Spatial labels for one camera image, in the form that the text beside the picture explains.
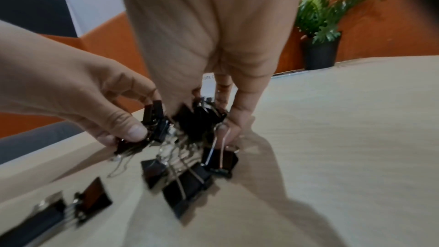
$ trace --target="gray surface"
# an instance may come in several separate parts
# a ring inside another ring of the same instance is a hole
[[[60,122],[0,139],[0,164],[83,132],[69,122]]]

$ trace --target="table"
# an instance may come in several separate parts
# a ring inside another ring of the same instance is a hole
[[[370,58],[274,78],[217,178],[178,221],[142,181],[144,149],[117,177],[87,134],[0,166],[0,232],[100,176],[114,203],[44,246],[436,246],[439,57]],[[142,111],[135,116],[141,118]]]

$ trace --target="orange wall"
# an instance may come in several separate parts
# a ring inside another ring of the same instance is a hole
[[[337,61],[364,57],[439,55],[439,32],[434,32],[414,12],[416,7],[407,0],[371,1],[353,9],[341,21],[343,38]],[[121,62],[147,76],[142,58],[136,48],[127,17],[122,13],[81,39],[46,36],[50,39],[102,55]],[[302,69],[301,34],[293,30],[279,60],[276,72]],[[129,111],[141,105],[122,100]],[[56,118],[0,114],[0,122],[7,130],[0,130],[0,138],[59,121]]]

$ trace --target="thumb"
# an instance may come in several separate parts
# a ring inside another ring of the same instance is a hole
[[[88,108],[83,113],[84,117],[116,137],[129,142],[139,142],[148,134],[148,130],[140,121],[103,96],[94,98],[92,109],[90,106]]]

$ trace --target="potted plant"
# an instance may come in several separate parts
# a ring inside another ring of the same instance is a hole
[[[295,26],[305,33],[301,48],[306,70],[334,66],[342,33],[338,23],[356,5],[366,0],[302,0]]]

